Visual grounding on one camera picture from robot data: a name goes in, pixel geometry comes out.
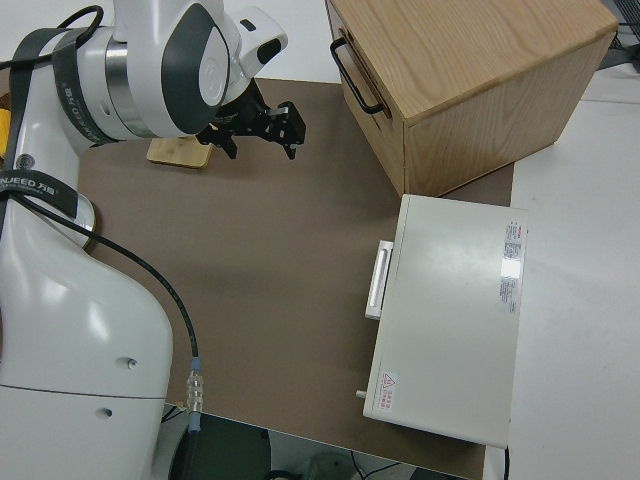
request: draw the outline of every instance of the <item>wooden block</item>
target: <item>wooden block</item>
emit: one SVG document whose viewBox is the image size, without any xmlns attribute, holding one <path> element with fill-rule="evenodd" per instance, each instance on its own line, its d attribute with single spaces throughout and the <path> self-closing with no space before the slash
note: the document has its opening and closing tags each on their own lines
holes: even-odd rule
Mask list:
<svg viewBox="0 0 640 480">
<path fill-rule="evenodd" d="M 4 154 L 7 152 L 10 123 L 11 113 L 8 110 L 0 108 L 0 157 L 4 157 Z"/>
<path fill-rule="evenodd" d="M 196 137 L 155 138 L 149 146 L 147 159 L 178 167 L 204 168 L 212 151 L 212 145 L 201 145 Z"/>
<path fill-rule="evenodd" d="M 347 104 L 399 194 L 443 195 L 555 142 L 617 23 L 599 0 L 327 0 Z"/>
</svg>

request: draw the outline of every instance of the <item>brown mat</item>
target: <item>brown mat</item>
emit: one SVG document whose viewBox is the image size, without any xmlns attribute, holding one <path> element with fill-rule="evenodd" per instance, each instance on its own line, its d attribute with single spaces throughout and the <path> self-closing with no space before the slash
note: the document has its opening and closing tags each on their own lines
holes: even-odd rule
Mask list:
<svg viewBox="0 0 640 480">
<path fill-rule="evenodd" d="M 80 191 L 100 231 L 156 266 L 198 333 L 205 410 L 425 468 L 482 477 L 484 447 L 362 416 L 377 324 L 364 318 L 379 239 L 393 240 L 400 199 L 344 104 L 339 85 L 261 81 L 292 100 L 307 141 L 289 161 L 259 139 L 204 170 L 154 165 L 149 143 L 91 149 Z M 505 204 L 511 168 L 452 198 Z M 147 286 L 174 327 L 168 401 L 184 400 L 190 352 L 177 309 L 137 267 L 93 255 Z"/>
</svg>

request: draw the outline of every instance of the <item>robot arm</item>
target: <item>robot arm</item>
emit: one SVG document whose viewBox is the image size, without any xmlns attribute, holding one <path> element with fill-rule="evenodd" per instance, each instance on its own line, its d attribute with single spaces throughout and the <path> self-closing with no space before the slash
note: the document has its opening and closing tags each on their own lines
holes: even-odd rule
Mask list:
<svg viewBox="0 0 640 480">
<path fill-rule="evenodd" d="M 34 190 L 56 190 L 46 175 L 77 189 L 90 146 L 145 137 L 198 134 L 234 156 L 232 135 L 256 135 L 293 157 L 304 123 L 291 103 L 269 109 L 252 80 L 286 46 L 273 20 L 229 15 L 221 0 L 115 7 L 115 26 L 81 45 L 83 29 L 62 28 L 18 47 L 0 191 L 29 186 L 30 171 L 45 174 Z M 86 255 L 84 240 L 0 198 L 3 479 L 151 475 L 171 329 L 153 296 Z"/>
<path fill-rule="evenodd" d="M 231 136 L 256 135 L 282 144 L 293 158 L 304 122 L 291 103 L 271 110 L 252 80 L 287 45 L 264 12 L 228 14 L 221 0 L 116 0 L 115 14 L 113 31 L 98 31 L 78 58 L 86 73 L 82 91 L 91 97 L 86 103 L 108 137 L 204 131 L 203 143 L 235 157 Z"/>
</svg>

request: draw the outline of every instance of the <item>drawer handle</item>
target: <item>drawer handle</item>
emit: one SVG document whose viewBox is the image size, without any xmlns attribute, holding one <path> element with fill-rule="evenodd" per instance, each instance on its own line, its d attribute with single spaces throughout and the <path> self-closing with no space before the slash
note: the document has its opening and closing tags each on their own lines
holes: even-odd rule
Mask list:
<svg viewBox="0 0 640 480">
<path fill-rule="evenodd" d="M 360 108 L 362 108 L 362 110 L 370 115 L 381 112 L 382 110 L 384 110 L 384 105 L 382 103 L 378 103 L 377 105 L 367 105 L 367 102 L 365 102 L 364 98 L 362 98 L 360 90 L 358 90 L 358 87 L 356 87 L 355 83 L 353 83 L 353 80 L 349 76 L 349 72 L 347 72 L 347 69 L 343 65 L 342 61 L 340 60 L 340 58 L 338 58 L 336 50 L 346 44 L 347 40 L 344 37 L 340 37 L 331 43 L 331 56 L 336 62 L 336 65 L 338 65 L 338 70 L 340 70 L 340 73 L 344 77 L 344 80 L 347 82 L 347 85 L 349 85 L 349 88 L 353 92 L 354 97 L 356 97 L 358 105 L 360 105 Z"/>
</svg>

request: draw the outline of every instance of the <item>sticker label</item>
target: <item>sticker label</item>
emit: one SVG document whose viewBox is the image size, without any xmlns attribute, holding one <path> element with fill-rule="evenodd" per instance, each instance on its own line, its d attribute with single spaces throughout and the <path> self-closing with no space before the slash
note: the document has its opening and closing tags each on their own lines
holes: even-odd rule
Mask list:
<svg viewBox="0 0 640 480">
<path fill-rule="evenodd" d="M 391 372 L 381 372 L 378 380 L 378 399 L 376 408 L 390 412 L 393 408 L 393 396 L 398 384 L 398 375 Z"/>
<path fill-rule="evenodd" d="M 512 221 L 505 228 L 502 268 L 500 271 L 500 310 L 515 314 L 520 296 L 522 271 L 522 225 Z"/>
</svg>

